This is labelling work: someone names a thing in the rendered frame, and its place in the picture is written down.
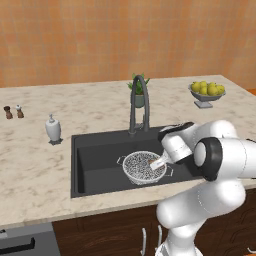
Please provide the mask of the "green plant in grey pot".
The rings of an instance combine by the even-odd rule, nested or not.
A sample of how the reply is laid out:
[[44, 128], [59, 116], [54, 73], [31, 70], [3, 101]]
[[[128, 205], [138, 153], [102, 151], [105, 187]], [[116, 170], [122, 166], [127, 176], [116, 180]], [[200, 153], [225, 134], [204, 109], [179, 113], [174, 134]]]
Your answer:
[[[150, 78], [148, 78], [145, 82], [145, 85], [148, 84], [150, 81]], [[128, 88], [132, 90], [133, 82], [127, 83]], [[143, 93], [143, 87], [140, 82], [140, 80], [137, 81], [136, 83], [136, 91], [135, 91], [135, 107], [136, 108], [142, 108], [144, 107], [144, 93]]]

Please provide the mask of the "white soap dispenser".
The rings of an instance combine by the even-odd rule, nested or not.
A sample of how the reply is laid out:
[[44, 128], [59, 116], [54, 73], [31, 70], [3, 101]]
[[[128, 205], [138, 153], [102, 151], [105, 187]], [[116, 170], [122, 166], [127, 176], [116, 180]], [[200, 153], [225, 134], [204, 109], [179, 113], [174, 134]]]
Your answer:
[[61, 125], [57, 119], [53, 118], [53, 114], [49, 115], [49, 119], [45, 123], [46, 133], [51, 144], [59, 144], [61, 139]]

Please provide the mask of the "grey dishwasher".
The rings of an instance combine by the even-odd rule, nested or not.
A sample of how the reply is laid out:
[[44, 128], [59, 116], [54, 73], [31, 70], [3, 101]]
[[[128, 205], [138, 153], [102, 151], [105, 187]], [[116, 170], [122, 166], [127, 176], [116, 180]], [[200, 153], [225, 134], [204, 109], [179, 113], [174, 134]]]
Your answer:
[[61, 256], [52, 224], [0, 230], [0, 256]]

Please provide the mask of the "grey pedestal fruit bowl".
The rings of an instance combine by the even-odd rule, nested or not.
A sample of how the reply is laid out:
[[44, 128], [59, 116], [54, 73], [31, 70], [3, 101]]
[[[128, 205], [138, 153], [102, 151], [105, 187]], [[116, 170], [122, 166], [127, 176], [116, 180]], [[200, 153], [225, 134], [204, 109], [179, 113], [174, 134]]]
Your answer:
[[211, 102], [219, 100], [222, 96], [226, 94], [226, 92], [223, 92], [222, 94], [215, 95], [215, 96], [201, 95], [197, 92], [194, 92], [191, 89], [191, 85], [188, 86], [188, 90], [191, 92], [191, 94], [195, 98], [194, 104], [200, 109], [212, 108], [213, 105], [211, 104]]

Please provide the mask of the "dark grey sink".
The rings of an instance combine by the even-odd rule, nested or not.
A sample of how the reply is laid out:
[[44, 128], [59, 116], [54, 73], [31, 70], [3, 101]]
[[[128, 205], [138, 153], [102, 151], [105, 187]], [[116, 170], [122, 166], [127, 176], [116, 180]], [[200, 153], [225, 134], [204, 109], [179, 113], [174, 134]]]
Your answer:
[[124, 174], [122, 160], [136, 151], [162, 155], [157, 140], [162, 126], [148, 132], [137, 130], [133, 138], [127, 130], [73, 135], [71, 138], [71, 197], [141, 188]]

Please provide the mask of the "dark grey arched faucet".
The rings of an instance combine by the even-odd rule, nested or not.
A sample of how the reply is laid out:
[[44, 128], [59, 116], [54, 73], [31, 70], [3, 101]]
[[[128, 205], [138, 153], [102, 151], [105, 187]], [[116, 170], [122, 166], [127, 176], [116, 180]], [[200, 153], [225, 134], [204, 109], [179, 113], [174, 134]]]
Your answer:
[[135, 118], [135, 95], [136, 95], [136, 85], [137, 82], [140, 82], [142, 85], [142, 91], [143, 91], [143, 97], [144, 97], [144, 119], [143, 119], [143, 129], [144, 132], [149, 131], [149, 95], [148, 95], [148, 90], [146, 83], [144, 81], [144, 78], [141, 75], [135, 75], [133, 79], [133, 85], [132, 85], [132, 92], [131, 92], [131, 108], [130, 108], [130, 126], [128, 133], [130, 136], [134, 136], [136, 131], [135, 131], [135, 126], [136, 126], [136, 118]]

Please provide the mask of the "dark wood cupboard door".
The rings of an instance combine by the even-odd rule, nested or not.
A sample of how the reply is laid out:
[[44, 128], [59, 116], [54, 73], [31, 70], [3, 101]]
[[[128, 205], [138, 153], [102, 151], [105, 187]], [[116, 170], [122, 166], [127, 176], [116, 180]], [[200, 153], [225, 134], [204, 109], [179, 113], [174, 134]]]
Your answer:
[[140, 207], [53, 223], [61, 256], [141, 256], [142, 228], [145, 256], [150, 256], [153, 206]]
[[256, 250], [256, 188], [246, 191], [244, 204], [235, 211], [208, 219], [195, 238], [203, 256], [248, 256]]

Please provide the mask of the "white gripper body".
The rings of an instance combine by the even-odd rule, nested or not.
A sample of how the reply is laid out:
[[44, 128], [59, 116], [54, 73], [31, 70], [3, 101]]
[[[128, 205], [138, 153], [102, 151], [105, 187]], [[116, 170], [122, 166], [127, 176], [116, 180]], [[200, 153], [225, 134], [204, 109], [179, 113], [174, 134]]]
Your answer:
[[166, 163], [166, 160], [163, 157], [160, 157], [159, 159], [156, 159], [150, 162], [150, 168], [152, 170], [156, 170], [158, 168], [161, 168], [165, 163]]

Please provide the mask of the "white speckled metal colander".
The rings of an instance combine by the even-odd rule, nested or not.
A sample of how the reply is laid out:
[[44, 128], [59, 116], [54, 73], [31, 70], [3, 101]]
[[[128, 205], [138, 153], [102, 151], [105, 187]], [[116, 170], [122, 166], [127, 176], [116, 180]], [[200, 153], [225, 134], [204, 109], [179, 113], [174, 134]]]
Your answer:
[[117, 159], [117, 163], [128, 179], [136, 185], [153, 184], [160, 181], [163, 177], [171, 177], [173, 169], [167, 164], [153, 170], [150, 164], [157, 160], [159, 155], [149, 151], [136, 151], [128, 156], [121, 156]]

